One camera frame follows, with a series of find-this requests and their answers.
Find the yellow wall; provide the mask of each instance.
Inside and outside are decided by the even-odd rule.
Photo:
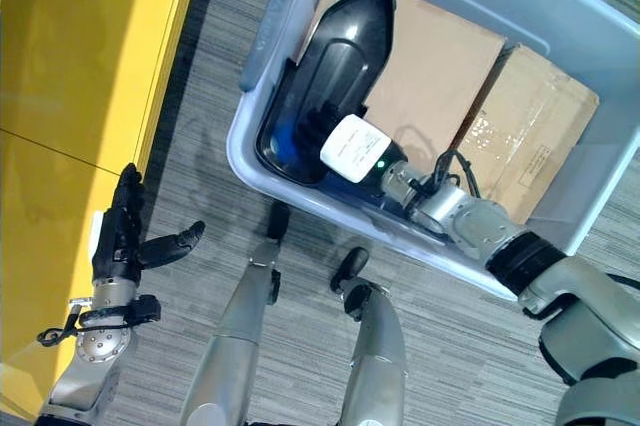
[[[35,335],[91,293],[91,215],[144,171],[188,0],[2,0],[2,409],[35,415],[71,358]]]

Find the black cable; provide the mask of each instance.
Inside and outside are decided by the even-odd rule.
[[[456,186],[460,185],[460,176],[457,174],[449,173],[451,169],[451,162],[453,158],[456,158],[462,166],[462,171],[465,174],[467,184],[469,185],[469,193],[476,198],[480,197],[480,188],[476,181],[476,177],[471,169],[471,163],[456,149],[448,149],[436,160],[436,165],[433,168],[433,173],[424,185],[419,184],[418,181],[413,181],[412,187],[425,196],[433,196],[436,194],[445,181],[451,179],[456,181]]]
[[[620,276],[619,274],[613,273],[608,273],[607,276],[613,279],[616,283],[624,284],[625,286],[629,286],[640,291],[640,281],[636,281],[635,279],[627,278],[626,276]]]
[[[127,322],[125,324],[113,324],[113,325],[101,325],[101,326],[89,326],[86,328],[76,328],[75,326],[71,328],[49,328],[38,334],[36,340],[45,348],[49,348],[51,346],[56,346],[60,344],[62,341],[67,339],[69,336],[77,336],[78,333],[88,333],[90,331],[99,331],[99,330],[107,330],[107,329],[129,329],[134,326],[138,326],[140,324],[149,323],[152,320],[150,319],[142,319],[139,321]]]

